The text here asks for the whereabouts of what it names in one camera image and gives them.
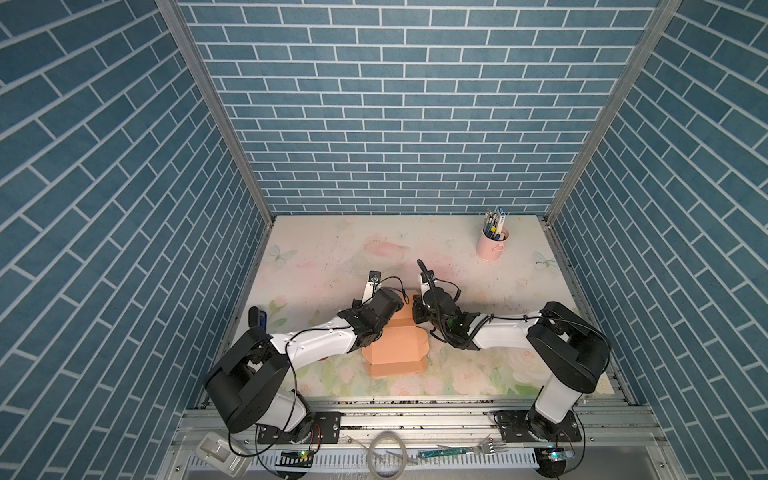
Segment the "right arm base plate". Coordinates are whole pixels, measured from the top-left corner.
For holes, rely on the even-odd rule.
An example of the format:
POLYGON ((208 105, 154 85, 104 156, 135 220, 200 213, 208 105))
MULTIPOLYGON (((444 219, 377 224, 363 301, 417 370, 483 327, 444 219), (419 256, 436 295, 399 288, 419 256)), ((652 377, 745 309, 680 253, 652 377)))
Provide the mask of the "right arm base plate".
POLYGON ((490 418, 507 443, 555 442, 576 443, 583 440, 582 429, 572 410, 560 423, 553 423, 534 409, 494 411, 490 418))

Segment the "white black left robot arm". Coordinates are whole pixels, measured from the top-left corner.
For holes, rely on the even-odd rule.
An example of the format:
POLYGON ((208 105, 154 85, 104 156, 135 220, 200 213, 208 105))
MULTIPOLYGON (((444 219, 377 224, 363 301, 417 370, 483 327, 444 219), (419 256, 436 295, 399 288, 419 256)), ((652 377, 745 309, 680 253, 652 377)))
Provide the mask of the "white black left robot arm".
POLYGON ((380 289, 320 326, 274 335, 258 325, 250 327, 204 381, 227 430, 240 433, 260 425, 284 432, 292 442, 304 439, 313 414, 297 390, 282 388, 286 376, 370 345, 403 306, 398 293, 380 289))

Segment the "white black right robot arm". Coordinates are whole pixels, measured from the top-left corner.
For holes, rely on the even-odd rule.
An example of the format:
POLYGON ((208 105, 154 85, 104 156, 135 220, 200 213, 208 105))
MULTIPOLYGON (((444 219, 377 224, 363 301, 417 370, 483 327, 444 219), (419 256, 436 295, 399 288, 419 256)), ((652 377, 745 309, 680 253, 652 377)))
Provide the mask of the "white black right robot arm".
POLYGON ((607 337, 557 301, 517 316, 471 313, 444 289, 424 287, 413 297, 413 317, 458 350, 533 349, 550 376, 528 413, 531 428, 560 426, 579 398, 596 390, 610 361, 607 337))

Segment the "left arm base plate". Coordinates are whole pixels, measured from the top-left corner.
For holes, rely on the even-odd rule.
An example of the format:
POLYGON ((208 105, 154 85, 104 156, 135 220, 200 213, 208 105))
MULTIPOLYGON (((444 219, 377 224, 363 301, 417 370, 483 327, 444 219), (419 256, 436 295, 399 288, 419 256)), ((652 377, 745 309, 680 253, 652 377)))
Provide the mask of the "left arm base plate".
POLYGON ((339 411, 320 411, 310 414, 292 430, 283 432, 278 427, 263 426, 257 428, 259 445, 306 444, 314 442, 320 445, 337 444, 341 430, 342 413, 339 411))

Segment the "peach cardboard paper box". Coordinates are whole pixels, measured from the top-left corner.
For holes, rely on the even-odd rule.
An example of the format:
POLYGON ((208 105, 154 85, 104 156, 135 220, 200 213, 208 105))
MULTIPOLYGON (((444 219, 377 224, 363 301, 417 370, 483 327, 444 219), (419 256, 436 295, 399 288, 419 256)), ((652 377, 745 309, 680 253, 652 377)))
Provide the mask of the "peach cardboard paper box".
POLYGON ((362 349, 369 375, 385 378, 418 374, 427 367, 428 333, 413 319, 411 305, 405 305, 384 327, 381 337, 362 349))

